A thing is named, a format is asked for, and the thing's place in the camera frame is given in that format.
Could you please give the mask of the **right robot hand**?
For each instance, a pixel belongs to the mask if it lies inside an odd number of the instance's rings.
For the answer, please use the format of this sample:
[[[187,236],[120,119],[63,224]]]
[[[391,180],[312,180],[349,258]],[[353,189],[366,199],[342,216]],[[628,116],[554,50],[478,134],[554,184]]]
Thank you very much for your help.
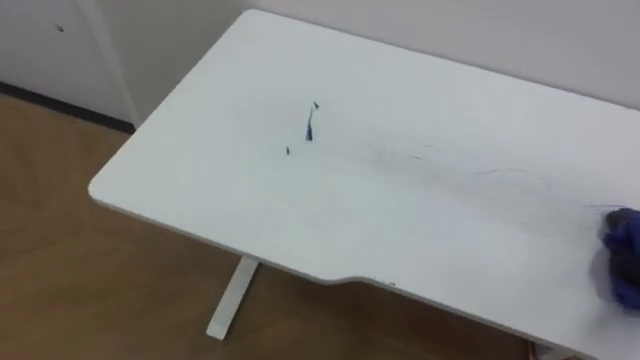
[[[620,208],[605,216],[608,232],[603,239],[611,255],[614,275],[639,287],[639,211]]]

